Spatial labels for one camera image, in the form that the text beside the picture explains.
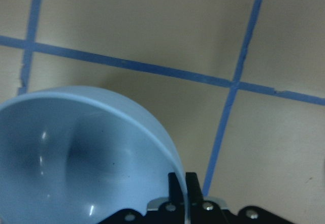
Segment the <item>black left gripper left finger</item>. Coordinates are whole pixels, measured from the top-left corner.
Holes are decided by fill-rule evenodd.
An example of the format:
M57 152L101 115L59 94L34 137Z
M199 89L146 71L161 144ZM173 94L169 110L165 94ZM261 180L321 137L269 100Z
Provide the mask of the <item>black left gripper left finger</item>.
M169 183L169 201L173 204L180 205L183 203L183 192L174 172L168 174Z

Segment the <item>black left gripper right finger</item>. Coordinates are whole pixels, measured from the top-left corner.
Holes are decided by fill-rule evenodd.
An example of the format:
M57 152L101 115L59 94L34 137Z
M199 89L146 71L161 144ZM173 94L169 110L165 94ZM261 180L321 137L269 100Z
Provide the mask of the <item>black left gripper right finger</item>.
M201 204L203 202L203 194L197 174L195 172L186 172L185 179L187 186L187 196L190 205Z

